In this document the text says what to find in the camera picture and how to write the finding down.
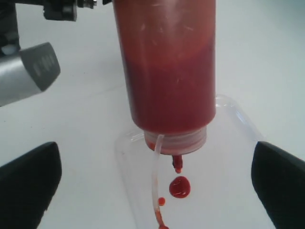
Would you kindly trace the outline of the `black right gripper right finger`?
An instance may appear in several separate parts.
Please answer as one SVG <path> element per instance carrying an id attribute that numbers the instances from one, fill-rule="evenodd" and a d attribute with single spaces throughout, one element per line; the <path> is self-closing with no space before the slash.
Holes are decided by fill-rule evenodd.
<path id="1" fill-rule="evenodd" d="M 266 141 L 257 142 L 251 165 L 254 190 L 277 229 L 305 227 L 305 162 Z"/>

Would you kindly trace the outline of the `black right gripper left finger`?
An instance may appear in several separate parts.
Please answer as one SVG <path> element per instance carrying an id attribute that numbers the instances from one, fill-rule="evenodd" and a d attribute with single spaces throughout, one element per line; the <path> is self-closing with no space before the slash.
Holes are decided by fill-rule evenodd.
<path id="1" fill-rule="evenodd" d="M 57 143 L 47 142 L 0 168 L 0 227 L 36 229 L 62 176 Z"/>

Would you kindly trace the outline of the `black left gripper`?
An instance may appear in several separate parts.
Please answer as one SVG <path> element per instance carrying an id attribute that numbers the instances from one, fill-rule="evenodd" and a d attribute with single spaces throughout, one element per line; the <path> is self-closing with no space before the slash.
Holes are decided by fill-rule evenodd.
<path id="1" fill-rule="evenodd" d="M 16 4 L 41 6 L 43 16 L 51 21 L 76 21 L 78 8 L 94 9 L 97 0 L 2 0 L 0 2 L 0 53 L 10 55 L 20 50 Z"/>

